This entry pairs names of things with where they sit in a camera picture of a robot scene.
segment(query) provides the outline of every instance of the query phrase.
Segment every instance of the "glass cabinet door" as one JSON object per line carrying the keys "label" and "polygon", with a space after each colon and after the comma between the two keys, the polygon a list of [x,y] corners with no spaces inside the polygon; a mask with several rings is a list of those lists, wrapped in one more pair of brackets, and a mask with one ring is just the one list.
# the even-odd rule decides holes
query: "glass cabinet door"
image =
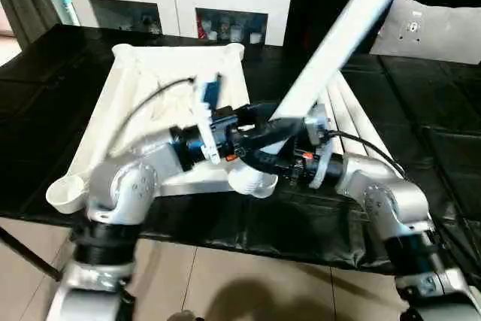
{"label": "glass cabinet door", "polygon": [[82,26],[179,35],[175,0],[72,0]]}
{"label": "glass cabinet door", "polygon": [[159,9],[155,3],[126,0],[89,0],[101,28],[134,32],[162,33]]}
{"label": "glass cabinet door", "polygon": [[175,0],[180,35],[283,45],[291,0]]}
{"label": "glass cabinet door", "polygon": [[219,43],[263,44],[268,15],[246,11],[195,9],[198,37]]}

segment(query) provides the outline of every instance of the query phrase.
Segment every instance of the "black cable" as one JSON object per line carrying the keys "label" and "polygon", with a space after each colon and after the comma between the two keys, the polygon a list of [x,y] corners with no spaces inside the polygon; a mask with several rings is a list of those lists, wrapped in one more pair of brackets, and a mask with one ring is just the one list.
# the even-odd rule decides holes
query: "black cable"
{"label": "black cable", "polygon": [[390,156],[385,154],[382,150],[380,150],[378,147],[376,147],[374,144],[372,144],[370,141],[366,141],[365,139],[362,139],[360,137],[357,137],[355,135],[350,135],[349,133],[345,133],[342,131],[327,131],[324,133],[323,140],[327,141],[331,138],[334,137],[343,137],[343,138],[348,138],[353,141],[359,142],[361,144],[364,144],[366,147],[371,148],[374,152],[378,153],[380,156],[382,156],[386,162],[388,162],[396,171],[399,172],[399,174],[403,177],[406,178],[406,173],[404,172],[404,169],[394,161]]}
{"label": "black cable", "polygon": [[107,156],[110,156],[110,151],[112,150],[113,146],[115,145],[117,139],[119,139],[120,135],[122,134],[123,130],[125,129],[125,127],[127,126],[127,124],[130,122],[130,120],[132,119],[132,117],[143,107],[145,106],[147,103],[149,103],[150,101],[152,101],[155,97],[159,96],[160,94],[162,94],[163,92],[165,92],[166,90],[170,89],[171,87],[173,86],[176,86],[177,84],[181,84],[181,83],[185,83],[185,82],[189,82],[189,83],[193,83],[194,81],[194,78],[184,78],[184,79],[179,79],[179,80],[176,80],[172,83],[169,83],[165,86],[161,86],[160,88],[158,88],[155,92],[153,92],[152,94],[150,94],[148,97],[146,97],[143,101],[141,101],[139,104],[137,104],[137,106],[132,109],[132,111],[129,113],[129,115],[127,115],[127,117],[124,118],[124,120],[122,121],[122,123],[120,124],[120,126],[117,128],[117,130],[115,131],[115,133],[113,134],[113,137],[110,139],[109,141],[109,144],[108,144],[108,147],[107,147]]}
{"label": "black cable", "polygon": [[[443,236],[443,233],[444,233],[445,235],[448,236],[448,239],[450,240],[450,242],[452,244],[454,244],[456,246],[456,248],[461,252],[463,257],[466,258],[466,260],[469,261],[469,263],[474,267],[476,272],[478,274],[481,274],[481,266],[479,266],[479,263],[478,263],[476,257],[473,256],[473,254],[469,252],[469,250],[466,248],[466,246],[463,245],[463,243],[451,232],[450,229],[448,229],[446,227],[446,225],[444,225],[442,219],[433,215],[433,214],[431,215],[431,219],[433,221],[433,224],[437,228],[437,233],[441,237],[441,241],[444,244],[449,245],[449,242],[446,241],[445,237]],[[459,262],[458,258],[453,254],[452,250],[448,250],[448,251],[449,251],[449,253],[451,253],[451,256],[456,261],[456,263],[458,263],[458,265],[461,267],[461,262]]]}

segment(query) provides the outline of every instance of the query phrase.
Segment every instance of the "tile floor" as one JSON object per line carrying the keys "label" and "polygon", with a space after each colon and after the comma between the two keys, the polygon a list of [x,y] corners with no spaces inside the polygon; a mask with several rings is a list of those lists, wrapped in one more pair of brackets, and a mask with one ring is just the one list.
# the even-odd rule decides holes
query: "tile floor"
{"label": "tile floor", "polygon": [[20,51],[20,46],[15,38],[0,36],[0,65],[14,58]]}
{"label": "tile floor", "polygon": [[[68,230],[0,218],[0,226],[52,265],[71,254]],[[392,278],[180,244],[142,240],[129,291],[137,319],[190,310],[208,321],[397,321]],[[56,284],[0,244],[3,321],[44,320]]]}

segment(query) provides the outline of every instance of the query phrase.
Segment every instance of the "black plastic sheet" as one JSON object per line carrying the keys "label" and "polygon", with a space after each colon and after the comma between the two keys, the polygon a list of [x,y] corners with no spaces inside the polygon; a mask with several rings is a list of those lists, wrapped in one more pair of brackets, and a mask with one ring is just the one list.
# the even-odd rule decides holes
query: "black plastic sheet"
{"label": "black plastic sheet", "polygon": [[[113,62],[111,48],[208,45],[205,41],[56,26],[0,68],[0,216],[72,226],[45,200],[67,170]],[[251,101],[279,101],[307,60],[279,47],[248,47]],[[456,236],[471,281],[481,264],[481,69],[420,59],[353,56],[343,70],[386,146]],[[144,237],[389,273],[363,210],[332,189],[280,182],[268,199],[233,192],[155,200]]]}

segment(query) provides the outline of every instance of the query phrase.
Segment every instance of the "silver robotic arm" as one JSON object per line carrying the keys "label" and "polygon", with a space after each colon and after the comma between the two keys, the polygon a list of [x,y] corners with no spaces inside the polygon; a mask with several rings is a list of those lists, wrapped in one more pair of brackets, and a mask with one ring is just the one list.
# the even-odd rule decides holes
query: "silver robotic arm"
{"label": "silver robotic arm", "polygon": [[410,309],[401,320],[481,320],[461,270],[437,239],[428,202],[414,183],[384,162],[345,154],[339,194],[366,211],[396,270],[396,289]]}
{"label": "silver robotic arm", "polygon": [[[299,186],[330,183],[337,193],[356,200],[386,247],[400,296],[410,303],[401,319],[449,319],[447,315],[456,310],[467,321],[480,321],[479,305],[463,274],[436,238],[422,190],[378,159],[331,153],[329,141],[322,140],[326,132],[322,106],[315,106],[304,119],[262,120],[273,110],[272,104],[254,104],[215,112],[209,137],[217,155],[236,156],[258,171]],[[247,124],[254,127],[242,130]],[[295,147],[288,159],[260,150],[292,136],[304,137],[310,148]],[[108,157],[93,171],[86,222],[48,321],[132,317],[134,299],[124,289],[135,269],[141,224],[165,180],[209,159],[211,152],[203,144],[197,126],[166,129]]]}
{"label": "silver robotic arm", "polygon": [[159,185],[183,172],[171,132],[148,135],[92,173],[86,221],[47,321],[132,319],[124,291],[135,269],[135,245]]}

